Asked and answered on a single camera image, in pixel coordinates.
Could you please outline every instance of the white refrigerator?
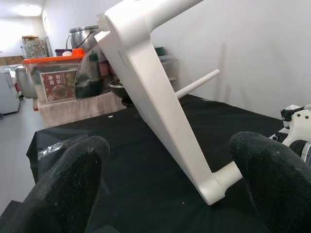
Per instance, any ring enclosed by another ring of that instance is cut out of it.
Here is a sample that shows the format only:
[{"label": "white refrigerator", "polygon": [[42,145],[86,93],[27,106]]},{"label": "white refrigerator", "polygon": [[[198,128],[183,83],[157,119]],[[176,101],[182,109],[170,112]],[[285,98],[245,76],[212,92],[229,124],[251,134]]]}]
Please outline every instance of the white refrigerator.
[{"label": "white refrigerator", "polygon": [[19,98],[10,71],[0,71],[0,114],[14,113],[19,108]]}]

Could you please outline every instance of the black tablecloth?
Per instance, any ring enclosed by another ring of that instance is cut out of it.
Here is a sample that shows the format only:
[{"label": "black tablecloth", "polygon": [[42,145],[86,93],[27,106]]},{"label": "black tablecloth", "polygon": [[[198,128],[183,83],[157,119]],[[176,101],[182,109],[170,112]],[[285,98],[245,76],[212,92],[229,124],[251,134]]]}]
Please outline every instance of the black tablecloth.
[{"label": "black tablecloth", "polygon": [[[224,103],[194,96],[180,102],[212,171],[232,161],[233,134],[254,131],[270,136],[282,128],[280,120]],[[121,233],[268,232],[243,180],[229,188],[224,199],[208,206],[135,107],[36,132],[27,152],[35,179],[44,170],[38,167],[38,151],[86,133],[104,137],[111,147],[88,232],[110,226]],[[43,166],[54,163],[50,160]]]}]

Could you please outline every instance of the red label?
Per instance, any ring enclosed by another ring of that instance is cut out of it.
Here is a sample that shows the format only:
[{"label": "red label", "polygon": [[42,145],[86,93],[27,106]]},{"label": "red label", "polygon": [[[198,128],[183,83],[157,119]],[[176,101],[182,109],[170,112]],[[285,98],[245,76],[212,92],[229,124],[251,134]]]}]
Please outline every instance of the red label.
[{"label": "red label", "polygon": [[76,73],[77,70],[68,70],[40,74],[48,102],[75,98]]}]

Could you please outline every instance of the gray floor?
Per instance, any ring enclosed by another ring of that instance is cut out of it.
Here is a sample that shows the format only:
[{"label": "gray floor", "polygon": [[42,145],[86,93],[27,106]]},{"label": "gray floor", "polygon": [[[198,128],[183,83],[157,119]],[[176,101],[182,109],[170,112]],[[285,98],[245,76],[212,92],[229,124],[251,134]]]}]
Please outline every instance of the gray floor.
[{"label": "gray floor", "polygon": [[35,131],[44,129],[33,100],[0,120],[0,215],[11,200],[24,201],[35,185],[26,152]]}]

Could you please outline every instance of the beige cloth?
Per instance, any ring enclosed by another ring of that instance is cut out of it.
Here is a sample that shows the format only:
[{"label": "beige cloth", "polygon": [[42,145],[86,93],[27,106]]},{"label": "beige cloth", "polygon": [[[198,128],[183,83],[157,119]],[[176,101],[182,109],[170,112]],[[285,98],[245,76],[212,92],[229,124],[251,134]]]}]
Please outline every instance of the beige cloth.
[{"label": "beige cloth", "polygon": [[117,112],[125,108],[121,99],[112,92],[56,103],[38,101],[38,109],[46,128]]}]

